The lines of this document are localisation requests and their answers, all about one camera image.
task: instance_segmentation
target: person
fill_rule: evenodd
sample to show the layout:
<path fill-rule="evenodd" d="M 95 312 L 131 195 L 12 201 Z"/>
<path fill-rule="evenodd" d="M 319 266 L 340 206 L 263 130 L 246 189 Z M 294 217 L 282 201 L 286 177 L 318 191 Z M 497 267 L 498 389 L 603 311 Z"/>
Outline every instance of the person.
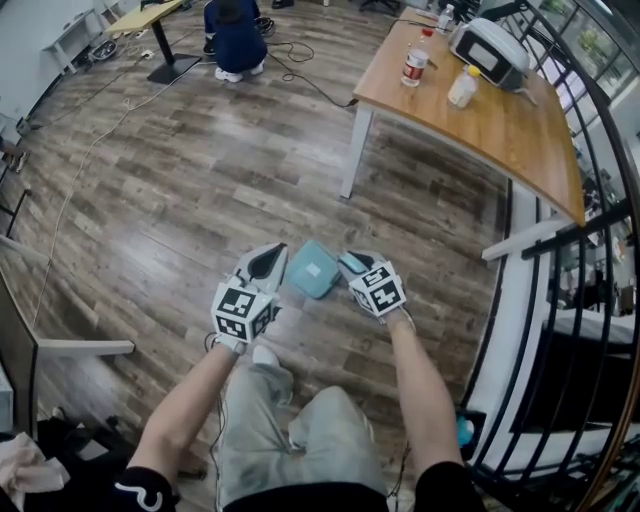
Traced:
<path fill-rule="evenodd" d="M 418 475 L 415 510 L 485 510 L 458 447 L 446 385 L 404 309 L 386 315 L 400 407 Z M 128 468 L 115 483 L 112 510 L 175 510 L 181 454 L 189 448 L 245 345 L 215 344 L 152 413 Z M 218 454 L 224 512 L 357 509 L 387 511 L 387 489 L 364 414 L 339 387 L 318 393 L 289 424 L 275 417 L 291 400 L 293 377 L 273 352 L 256 346 L 225 397 Z"/>
<path fill-rule="evenodd" d="M 18 146 L 3 138 L 2 135 L 0 135 L 0 152 L 6 153 L 11 157 L 9 168 L 16 173 L 22 170 L 24 164 L 27 162 L 27 158 L 29 158 L 27 151 L 20 151 Z"/>
<path fill-rule="evenodd" d="M 264 70 L 267 45 L 259 32 L 260 9 L 255 0 L 212 0 L 204 9 L 206 44 L 203 52 L 216 57 L 216 78 L 242 80 L 242 73 Z"/>

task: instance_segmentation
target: metal railing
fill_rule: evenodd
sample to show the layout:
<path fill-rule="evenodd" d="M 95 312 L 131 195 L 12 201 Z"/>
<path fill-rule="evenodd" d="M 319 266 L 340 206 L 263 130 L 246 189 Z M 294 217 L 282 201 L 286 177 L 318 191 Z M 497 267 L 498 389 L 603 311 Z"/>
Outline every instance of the metal railing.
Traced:
<path fill-rule="evenodd" d="M 599 427 L 608 429 L 606 441 L 599 453 L 581 454 L 579 450 L 581 441 L 587 428 L 593 427 L 594 406 L 596 405 L 599 387 L 603 385 L 603 371 L 609 361 L 609 353 L 614 345 L 610 341 L 616 301 L 612 229 L 617 230 L 622 222 L 629 223 L 631 233 L 628 237 L 628 242 L 636 249 L 640 247 L 638 244 L 640 180 L 638 171 L 633 165 L 633 160 L 628 156 L 627 148 L 609 111 L 610 99 L 606 97 L 595 80 L 585 71 L 579 60 L 572 53 L 569 45 L 560 35 L 562 29 L 566 28 L 573 16 L 575 16 L 575 12 L 567 18 L 560 31 L 557 31 L 542 13 L 526 0 L 520 2 L 520 11 L 517 14 L 527 20 L 527 26 L 521 29 L 519 33 L 519 40 L 529 46 L 529 52 L 537 63 L 536 71 L 539 70 L 556 88 L 564 86 L 571 97 L 572 108 L 575 109 L 581 137 L 584 138 L 587 149 L 587 162 L 591 166 L 593 180 L 595 181 L 595 194 L 591 197 L 591 210 L 595 215 L 588 220 L 584 227 L 574 226 L 560 231 L 555 237 L 540 241 L 522 253 L 523 259 L 533 260 L 529 304 L 525 312 L 525 328 L 502 403 L 498 408 L 495 420 L 489 427 L 484 443 L 477 452 L 471 470 L 476 483 L 483 487 L 487 493 L 513 510 L 586 510 L 594 502 L 605 480 L 611 477 L 611 469 L 614 462 L 623 454 L 621 449 L 640 393 L 640 351 L 638 350 L 640 316 L 636 315 L 631 342 L 623 350 L 623 359 L 629 361 L 628 375 L 619 376 L 621 380 L 619 389 L 622 390 L 623 396 L 619 399 L 619 407 L 615 411 L 609 411 L 611 417 L 607 421 L 607 425 L 604 427 L 600 425 Z M 513 22 L 511 18 L 515 19 L 513 14 L 505 20 L 505 28 Z M 547 76 L 545 67 L 541 63 L 541 56 L 534 49 L 533 41 L 542 46 L 542 59 L 548 56 L 551 57 L 549 60 L 557 71 L 557 78 L 551 80 Z M 571 73 L 577 74 L 584 83 L 584 95 L 588 95 L 591 99 L 615 157 L 626 196 L 626 198 L 617 202 L 605 190 L 603 184 L 605 180 L 598 164 L 599 154 L 595 150 L 591 133 L 587 127 L 588 120 L 585 120 L 581 106 L 578 104 L 578 99 L 576 99 L 570 85 L 567 83 L 567 77 Z M 594 235 L 600 235 L 598 243 L 601 241 L 601 247 L 604 247 L 604 259 L 600 262 L 600 267 L 603 271 L 603 276 L 606 276 L 606 278 L 596 287 L 596 303 L 598 307 L 602 304 L 602 330 L 599 339 L 589 344 L 590 354 L 592 354 L 591 371 L 585 377 L 584 372 L 578 372 L 576 369 L 578 365 L 582 364 L 582 354 L 584 352 L 581 351 L 585 350 L 582 329 L 585 325 L 585 296 L 588 288 L 586 284 L 586 255 L 588 247 L 590 248 L 594 245 L 593 238 L 590 239 L 589 237 Z M 522 435 L 531 433 L 530 420 L 533 410 L 542 398 L 549 400 L 548 396 L 542 397 L 541 393 L 543 392 L 543 383 L 545 379 L 548 379 L 545 370 L 551 361 L 549 357 L 553 351 L 552 347 L 556 346 L 554 327 L 556 326 L 557 315 L 561 305 L 562 258 L 570 248 L 575 246 L 577 246 L 578 269 L 578 284 L 573 296 L 573 309 L 575 312 L 573 314 L 573 326 L 570 334 L 566 336 L 567 343 L 564 345 L 565 359 L 563 361 L 565 366 L 562 372 L 563 375 L 561 377 L 557 376 L 555 394 L 551 397 L 555 402 L 551 404 L 551 407 L 548 407 L 548 412 L 543 415 L 541 420 L 538 418 L 541 424 L 537 425 L 536 432 L 540 434 L 540 437 L 535 448 L 528 455 L 528 462 L 523 467 L 507 469 L 507 465 L 513 457 Z M 536 364 L 533 365 L 529 375 L 527 389 L 519 405 L 518 414 L 509 429 L 511 438 L 499 463 L 489 465 L 486 462 L 487 454 L 494 447 L 496 436 L 504 421 L 505 412 L 510 405 L 527 349 L 536 299 L 538 299 L 538 303 L 540 302 L 540 297 L 536 297 L 536 289 L 538 287 L 541 257 L 547 253 L 550 253 L 549 260 L 551 261 L 552 269 L 550 275 L 552 277 L 549 281 L 549 293 L 545 298 L 549 303 L 546 328 L 541 332 L 536 352 Z M 640 251 L 638 250 L 634 251 L 633 263 L 633 275 L 637 284 L 638 271 L 640 269 Z M 633 296 L 633 313 L 635 313 L 635 304 L 638 304 L 639 299 L 637 286 L 633 291 Z M 541 464 L 540 460 L 543 451 L 548 447 L 551 436 L 557 432 L 556 425 L 559 418 L 566 416 L 568 397 L 576 386 L 580 386 L 583 394 L 588 399 L 572 417 L 575 428 L 571 433 L 571 441 L 568 447 L 565 448 L 566 452 L 564 452 L 560 462 L 556 464 Z"/>

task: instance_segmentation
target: white cloth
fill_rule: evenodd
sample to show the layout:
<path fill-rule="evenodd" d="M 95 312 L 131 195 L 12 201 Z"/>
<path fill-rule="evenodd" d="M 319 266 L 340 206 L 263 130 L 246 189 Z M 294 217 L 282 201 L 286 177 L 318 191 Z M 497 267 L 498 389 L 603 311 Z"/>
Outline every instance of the white cloth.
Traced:
<path fill-rule="evenodd" d="M 45 460 L 27 434 L 0 443 L 0 487 L 20 512 L 25 494 L 59 491 L 68 481 L 69 473 L 58 459 Z"/>

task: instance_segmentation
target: wooden floor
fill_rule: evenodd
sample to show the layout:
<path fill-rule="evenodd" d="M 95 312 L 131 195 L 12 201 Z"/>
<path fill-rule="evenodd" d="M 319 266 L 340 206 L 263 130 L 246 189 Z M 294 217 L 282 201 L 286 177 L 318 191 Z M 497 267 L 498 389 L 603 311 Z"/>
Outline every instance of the wooden floor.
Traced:
<path fill-rule="evenodd" d="M 300 41 L 315 50 L 313 60 L 291 67 L 348 102 L 391 19 L 304 2 L 276 12 L 264 5 L 277 24 L 270 42 Z M 170 42 L 186 36 L 175 51 L 200 54 L 201 9 L 164 23 Z M 151 32 L 135 44 L 157 51 Z M 281 59 L 286 50 L 270 49 Z M 31 159 L 3 185 L 3 200 L 11 202 L 25 184 L 33 189 L 17 240 L 50 251 L 85 152 L 122 116 L 125 98 L 138 105 L 161 90 L 146 80 L 161 58 L 157 51 L 130 69 L 136 57 L 125 53 L 65 77 L 44 100 L 34 116 L 43 124 L 128 70 L 76 112 L 24 139 Z M 502 237 L 503 178 L 424 135 L 374 120 L 353 197 L 339 199 L 353 109 L 330 105 L 299 79 L 284 82 L 272 59 L 264 74 L 238 84 L 218 82 L 214 70 L 193 69 L 91 151 L 62 218 L 36 329 L 50 338 L 131 339 L 137 351 L 48 362 L 41 409 L 59 404 L 89 424 L 115 414 L 136 435 L 202 357 L 216 286 L 237 258 L 275 241 L 293 254 L 311 238 L 335 252 L 367 248 L 393 261 L 424 345 L 459 400 L 495 283 L 496 268 L 480 254 Z M 43 270 L 12 254 L 0 265 L 33 315 Z M 385 329 L 359 311 L 344 285 L 322 301 L 286 287 L 282 296 L 284 310 L 263 342 L 297 378 L 283 423 L 318 390 L 343 386 L 373 421 L 392 482 L 405 434 Z M 196 462 L 208 461 L 217 429 L 211 415 L 193 448 Z M 182 492 L 182 510 L 211 510 L 210 479 Z"/>

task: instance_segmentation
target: white sneaker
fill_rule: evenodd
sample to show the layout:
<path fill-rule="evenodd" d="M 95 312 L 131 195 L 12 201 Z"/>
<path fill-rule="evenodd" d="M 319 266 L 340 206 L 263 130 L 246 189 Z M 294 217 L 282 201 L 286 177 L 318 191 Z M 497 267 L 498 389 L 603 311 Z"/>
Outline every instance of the white sneaker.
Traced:
<path fill-rule="evenodd" d="M 227 73 L 226 71 L 222 71 L 220 68 L 217 68 L 216 78 L 218 80 L 227 80 L 228 82 L 235 84 L 236 82 L 242 80 L 242 75 L 240 73 Z"/>
<path fill-rule="evenodd" d="M 264 71 L 264 61 L 262 61 L 255 68 L 253 68 L 251 71 L 249 71 L 249 73 L 251 73 L 253 76 L 255 76 L 255 75 L 259 75 L 263 71 Z"/>
<path fill-rule="evenodd" d="M 280 361 L 273 351 L 262 345 L 257 345 L 253 349 L 253 364 L 268 364 L 270 366 L 280 367 Z"/>

